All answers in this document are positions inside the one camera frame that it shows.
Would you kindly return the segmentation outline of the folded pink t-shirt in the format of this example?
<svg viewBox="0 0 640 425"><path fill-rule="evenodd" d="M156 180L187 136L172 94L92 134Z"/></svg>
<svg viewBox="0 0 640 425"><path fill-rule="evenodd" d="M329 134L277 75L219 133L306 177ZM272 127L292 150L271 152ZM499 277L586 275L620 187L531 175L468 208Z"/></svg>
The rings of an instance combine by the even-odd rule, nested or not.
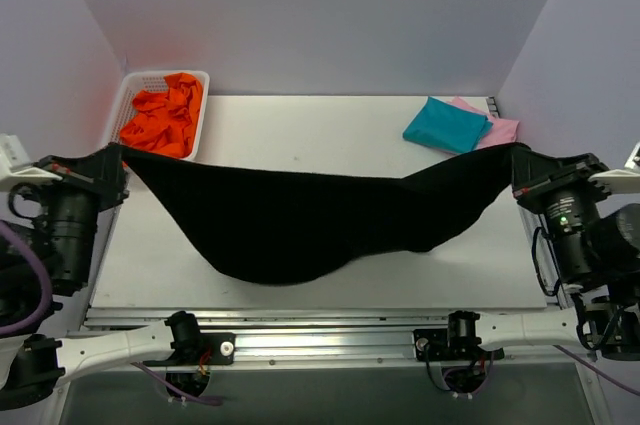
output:
<svg viewBox="0 0 640 425"><path fill-rule="evenodd" d="M476 150L517 141L519 121L493 117L488 112L473 107L460 97L454 97L449 101L449 104L467 112L487 117L487 123L491 124L491 127L485 126L485 131L476 144Z"/></svg>

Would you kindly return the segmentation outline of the white plastic laundry basket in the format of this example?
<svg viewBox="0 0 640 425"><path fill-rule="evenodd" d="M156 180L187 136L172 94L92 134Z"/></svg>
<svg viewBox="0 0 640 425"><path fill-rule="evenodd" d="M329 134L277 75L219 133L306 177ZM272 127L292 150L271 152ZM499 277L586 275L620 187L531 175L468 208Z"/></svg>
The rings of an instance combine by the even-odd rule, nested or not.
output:
<svg viewBox="0 0 640 425"><path fill-rule="evenodd" d="M103 134L145 152L192 161L204 124L210 77L195 70L130 73L116 94Z"/></svg>

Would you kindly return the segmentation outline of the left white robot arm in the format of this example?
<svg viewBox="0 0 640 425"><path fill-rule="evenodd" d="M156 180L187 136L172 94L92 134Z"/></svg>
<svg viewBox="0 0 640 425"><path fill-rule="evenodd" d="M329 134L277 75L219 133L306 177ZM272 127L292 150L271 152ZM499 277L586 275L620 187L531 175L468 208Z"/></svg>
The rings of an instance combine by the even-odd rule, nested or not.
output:
<svg viewBox="0 0 640 425"><path fill-rule="evenodd" d="M128 197L122 148L81 158L29 158L19 138L1 137L1 191L18 223L1 223L1 408L48 398L74 379L129 363L190 364L203 337L180 311L146 327L90 338L49 338L41 324L88 284L101 212ZM19 215L16 198L38 205Z"/></svg>

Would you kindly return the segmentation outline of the orange crumpled t-shirt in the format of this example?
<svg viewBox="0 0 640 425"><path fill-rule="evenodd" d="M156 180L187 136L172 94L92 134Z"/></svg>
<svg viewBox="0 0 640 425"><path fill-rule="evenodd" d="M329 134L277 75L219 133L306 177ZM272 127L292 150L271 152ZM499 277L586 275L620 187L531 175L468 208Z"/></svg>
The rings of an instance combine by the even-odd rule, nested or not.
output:
<svg viewBox="0 0 640 425"><path fill-rule="evenodd" d="M118 129L118 140L137 150L172 158L190 157L197 134L205 90L203 81L187 72L165 74L143 85L129 100L132 116Z"/></svg>

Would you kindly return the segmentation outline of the black t-shirt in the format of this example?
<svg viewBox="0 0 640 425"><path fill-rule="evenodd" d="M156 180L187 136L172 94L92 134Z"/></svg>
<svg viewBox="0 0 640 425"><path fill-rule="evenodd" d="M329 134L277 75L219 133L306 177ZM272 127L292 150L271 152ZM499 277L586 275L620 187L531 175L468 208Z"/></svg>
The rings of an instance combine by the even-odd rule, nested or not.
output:
<svg viewBox="0 0 640 425"><path fill-rule="evenodd" d="M215 270L280 286L461 235L510 185L522 150L488 147L403 178L211 166L132 148L122 158Z"/></svg>

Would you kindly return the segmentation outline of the aluminium rail frame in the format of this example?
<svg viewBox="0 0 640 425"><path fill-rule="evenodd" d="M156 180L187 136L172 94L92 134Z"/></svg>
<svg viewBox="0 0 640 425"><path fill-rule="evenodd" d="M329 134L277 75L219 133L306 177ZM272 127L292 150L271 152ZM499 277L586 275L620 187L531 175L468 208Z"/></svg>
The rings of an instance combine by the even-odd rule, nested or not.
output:
<svg viewBox="0 0 640 425"><path fill-rule="evenodd" d="M595 359L510 346L505 358L420 362L435 310L195 309L235 338L231 365L124 365L58 390L46 424L609 424Z"/></svg>

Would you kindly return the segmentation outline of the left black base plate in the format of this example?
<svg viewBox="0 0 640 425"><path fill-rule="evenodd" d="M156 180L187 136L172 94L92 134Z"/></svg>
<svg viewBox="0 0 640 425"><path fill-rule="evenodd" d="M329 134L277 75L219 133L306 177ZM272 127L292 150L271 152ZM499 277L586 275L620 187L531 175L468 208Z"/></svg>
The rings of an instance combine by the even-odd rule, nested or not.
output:
<svg viewBox="0 0 640 425"><path fill-rule="evenodd" d="M150 367L231 365L234 363L235 338L233 333L200 333L197 338L174 341L171 355L163 360L147 359Z"/></svg>

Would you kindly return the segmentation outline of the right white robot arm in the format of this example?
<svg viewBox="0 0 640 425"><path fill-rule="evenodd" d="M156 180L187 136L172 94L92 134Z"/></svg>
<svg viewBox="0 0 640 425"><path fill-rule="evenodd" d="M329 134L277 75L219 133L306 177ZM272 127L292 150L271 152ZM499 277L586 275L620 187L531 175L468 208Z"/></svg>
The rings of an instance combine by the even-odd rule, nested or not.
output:
<svg viewBox="0 0 640 425"><path fill-rule="evenodd" d="M521 148L512 159L519 206L543 219L534 232L550 245L570 308L545 313L449 316L444 345L455 357L510 346L582 346L618 361L639 358L639 206L601 217L597 205L639 191L639 150L621 169L595 155L553 158Z"/></svg>

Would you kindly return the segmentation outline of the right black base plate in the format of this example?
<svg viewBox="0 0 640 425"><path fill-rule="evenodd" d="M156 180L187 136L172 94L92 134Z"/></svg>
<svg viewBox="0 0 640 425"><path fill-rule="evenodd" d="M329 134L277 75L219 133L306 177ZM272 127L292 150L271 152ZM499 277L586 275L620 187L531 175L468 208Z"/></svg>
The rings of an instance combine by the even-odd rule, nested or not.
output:
<svg viewBox="0 0 640 425"><path fill-rule="evenodd" d="M481 358L502 360L503 349L486 351L474 330L464 332L445 328L414 329L414 352L420 362L474 361Z"/></svg>

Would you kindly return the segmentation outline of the folded teal t-shirt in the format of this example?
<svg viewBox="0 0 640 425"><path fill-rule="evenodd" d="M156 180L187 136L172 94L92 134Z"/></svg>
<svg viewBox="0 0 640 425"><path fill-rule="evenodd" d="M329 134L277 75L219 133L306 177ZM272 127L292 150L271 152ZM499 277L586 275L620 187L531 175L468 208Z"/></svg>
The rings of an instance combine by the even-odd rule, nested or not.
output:
<svg viewBox="0 0 640 425"><path fill-rule="evenodd" d="M492 127L485 114L429 97L403 131L402 138L424 147L463 154L475 150Z"/></svg>

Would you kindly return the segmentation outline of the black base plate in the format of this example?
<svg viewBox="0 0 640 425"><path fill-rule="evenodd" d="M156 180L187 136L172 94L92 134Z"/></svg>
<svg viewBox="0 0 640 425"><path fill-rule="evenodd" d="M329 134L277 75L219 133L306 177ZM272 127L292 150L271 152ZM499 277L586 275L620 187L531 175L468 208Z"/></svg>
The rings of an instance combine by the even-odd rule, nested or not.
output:
<svg viewBox="0 0 640 425"><path fill-rule="evenodd" d="M231 365L234 363L235 338L233 333L200 333L197 338L174 341L171 355L163 360L147 359L150 367Z"/></svg>
<svg viewBox="0 0 640 425"><path fill-rule="evenodd" d="M486 351L474 330L464 332L445 328L414 329L414 352L420 362L474 361L481 358L502 360L503 349Z"/></svg>

